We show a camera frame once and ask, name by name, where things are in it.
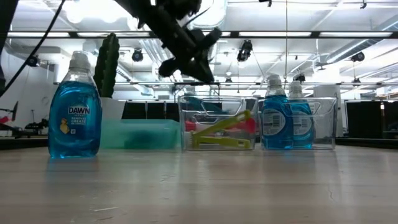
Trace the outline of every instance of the black cable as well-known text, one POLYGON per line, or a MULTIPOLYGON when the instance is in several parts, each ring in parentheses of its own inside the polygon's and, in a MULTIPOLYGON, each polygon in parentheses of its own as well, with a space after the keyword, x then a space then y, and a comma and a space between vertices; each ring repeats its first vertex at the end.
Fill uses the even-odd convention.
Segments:
POLYGON ((214 0, 213 0, 213 2, 211 3, 211 5, 206 9, 206 10, 204 10, 203 12, 201 12, 201 13, 199 13, 197 16, 195 16, 194 18, 192 18, 192 19, 190 19, 187 23, 185 23, 183 26, 182 26, 182 28, 186 28, 188 25, 189 25, 189 23, 191 23, 192 21, 194 21, 195 19, 197 19, 199 16, 201 16, 201 15, 203 15, 205 12, 207 12, 212 6, 214 5, 214 0))
POLYGON ((43 37, 40 39, 39 43, 36 45, 36 47, 33 49, 33 51, 30 53, 30 55, 26 58, 25 62, 21 65, 21 67, 18 69, 17 73, 13 76, 13 78, 10 80, 10 82, 7 84, 7 86, 5 87, 5 89, 0 92, 0 98, 5 94, 5 92, 7 92, 7 90, 11 87, 11 85, 15 82, 15 80, 18 78, 18 76, 22 73, 22 71, 25 69, 29 59, 31 57, 33 57, 36 52, 38 51, 38 49, 42 46, 43 42, 45 41, 45 39, 47 38, 47 36, 49 35, 49 32, 51 31, 52 27, 55 24, 55 21, 57 20, 58 15, 61 13, 62 10, 62 6, 65 3, 66 0, 62 0, 61 4, 59 5, 57 11, 54 14, 54 17, 51 20, 51 23, 49 25, 49 27, 47 28, 47 30, 45 31, 43 37))

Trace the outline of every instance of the table surface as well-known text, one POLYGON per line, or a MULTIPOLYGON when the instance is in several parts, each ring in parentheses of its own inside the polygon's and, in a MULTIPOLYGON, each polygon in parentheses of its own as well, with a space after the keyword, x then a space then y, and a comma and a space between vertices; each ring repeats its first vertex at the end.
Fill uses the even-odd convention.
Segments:
POLYGON ((398 223, 398 152, 0 151, 0 222, 398 223))

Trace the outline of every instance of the transparent container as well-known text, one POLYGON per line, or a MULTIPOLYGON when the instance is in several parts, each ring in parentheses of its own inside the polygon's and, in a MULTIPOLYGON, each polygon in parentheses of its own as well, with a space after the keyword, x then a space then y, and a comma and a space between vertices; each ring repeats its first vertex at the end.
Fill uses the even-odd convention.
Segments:
MULTIPOLYGON (((261 106, 264 100, 259 100, 258 120, 260 135, 263 134, 264 120, 262 115, 261 106)), ((309 147, 303 148, 302 146, 293 144, 293 150, 308 150, 308 149, 334 149, 336 137, 336 121, 337 121, 337 98, 335 97, 320 97, 320 98, 294 98, 289 99, 286 105, 308 105, 311 114, 293 114, 291 117, 294 120, 294 125, 308 127, 308 135, 313 139, 309 147)), ((266 149, 264 142, 261 142, 263 149, 266 149)))
POLYGON ((183 150, 253 150, 258 99, 239 96, 178 98, 183 150))

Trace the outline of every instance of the dawn logo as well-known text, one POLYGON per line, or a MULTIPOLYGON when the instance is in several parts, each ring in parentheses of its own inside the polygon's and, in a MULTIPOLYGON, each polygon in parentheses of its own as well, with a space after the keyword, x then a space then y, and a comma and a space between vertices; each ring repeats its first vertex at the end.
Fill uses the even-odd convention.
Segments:
POLYGON ((89 114, 90 109, 86 106, 71 106, 68 110, 69 114, 89 114))

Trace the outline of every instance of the dawn dish soap bottle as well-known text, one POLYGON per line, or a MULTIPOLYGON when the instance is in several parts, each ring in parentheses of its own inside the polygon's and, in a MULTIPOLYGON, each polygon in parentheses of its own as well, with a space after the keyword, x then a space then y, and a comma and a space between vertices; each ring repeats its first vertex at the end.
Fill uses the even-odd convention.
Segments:
POLYGON ((293 148, 292 110, 278 75, 267 79, 266 100, 262 108, 262 143, 266 149, 293 148))
POLYGON ((49 118, 52 158, 93 157, 100 147, 102 106, 87 54, 74 52, 54 94, 49 118))
POLYGON ((313 143, 313 118, 310 105, 306 100, 294 100, 304 98, 299 81, 290 84, 290 107, 293 114, 293 145, 295 149, 311 149, 313 143))

